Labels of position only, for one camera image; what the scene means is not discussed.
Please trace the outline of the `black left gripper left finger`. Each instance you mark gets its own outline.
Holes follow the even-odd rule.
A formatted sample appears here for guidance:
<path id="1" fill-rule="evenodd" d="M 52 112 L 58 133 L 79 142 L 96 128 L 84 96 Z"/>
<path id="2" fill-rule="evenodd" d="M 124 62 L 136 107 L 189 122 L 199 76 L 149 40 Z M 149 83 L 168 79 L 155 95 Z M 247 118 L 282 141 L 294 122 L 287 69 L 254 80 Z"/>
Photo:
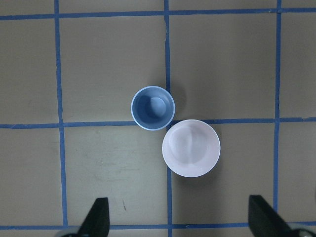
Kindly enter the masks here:
<path id="1" fill-rule="evenodd" d="M 97 198 L 77 232 L 78 237 L 107 237 L 109 234 L 109 202 Z"/>

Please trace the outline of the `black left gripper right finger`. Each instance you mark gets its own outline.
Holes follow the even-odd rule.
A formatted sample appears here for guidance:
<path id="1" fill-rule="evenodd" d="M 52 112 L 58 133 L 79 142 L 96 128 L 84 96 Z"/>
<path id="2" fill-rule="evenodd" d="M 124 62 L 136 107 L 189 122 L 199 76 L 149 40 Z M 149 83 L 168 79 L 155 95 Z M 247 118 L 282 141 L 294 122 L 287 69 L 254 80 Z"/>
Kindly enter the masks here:
<path id="1" fill-rule="evenodd" d="M 261 195 L 248 199 L 248 225 L 255 237 L 290 237 L 292 230 Z"/>

